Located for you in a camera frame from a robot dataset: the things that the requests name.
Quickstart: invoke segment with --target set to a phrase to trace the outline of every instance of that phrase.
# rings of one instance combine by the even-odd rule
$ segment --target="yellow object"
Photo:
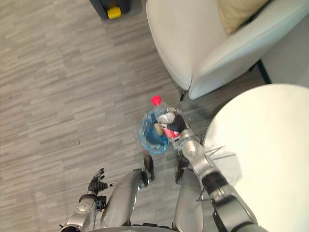
[[[107,11],[107,16],[109,19],[119,18],[121,16],[121,10],[118,6],[113,6]]]

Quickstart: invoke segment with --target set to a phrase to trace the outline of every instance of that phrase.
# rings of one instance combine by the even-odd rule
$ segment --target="gray carpet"
[[[195,101],[179,102],[152,40],[145,1],[102,22],[88,0],[0,1],[0,230],[54,232],[97,169],[120,179],[143,164],[137,141],[150,98],[182,109],[203,137],[231,98],[264,82],[254,69]],[[132,223],[170,226],[179,186],[170,149],[138,195]],[[109,196],[112,189],[106,190]],[[205,230],[215,231],[205,203]]]

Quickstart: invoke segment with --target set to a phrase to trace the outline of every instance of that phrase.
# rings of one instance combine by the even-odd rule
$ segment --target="bottle label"
[[[162,128],[164,134],[170,139],[170,138],[177,138],[178,136],[180,136],[180,133],[178,131],[172,131],[170,129],[167,128]]]

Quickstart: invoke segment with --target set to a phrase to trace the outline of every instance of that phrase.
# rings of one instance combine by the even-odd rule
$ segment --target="plastic bottle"
[[[168,112],[168,105],[164,103],[160,95],[155,95],[151,98],[151,102],[154,105],[154,116],[157,122],[161,125],[167,125],[174,121],[175,114],[173,112]],[[162,127],[162,132],[168,137],[169,140],[173,140],[180,136],[178,131],[172,131],[167,127]]]
[[[151,154],[162,154],[166,151],[169,140],[163,132],[159,134],[156,131],[155,124],[157,124],[157,120],[153,109],[143,117],[140,125],[139,142]]]

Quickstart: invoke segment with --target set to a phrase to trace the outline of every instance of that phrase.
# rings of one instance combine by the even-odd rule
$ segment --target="armchair cushion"
[[[147,0],[158,53],[172,79],[188,90],[195,68],[227,39],[216,0]]]
[[[220,18],[227,34],[235,32],[269,0],[218,0]]]

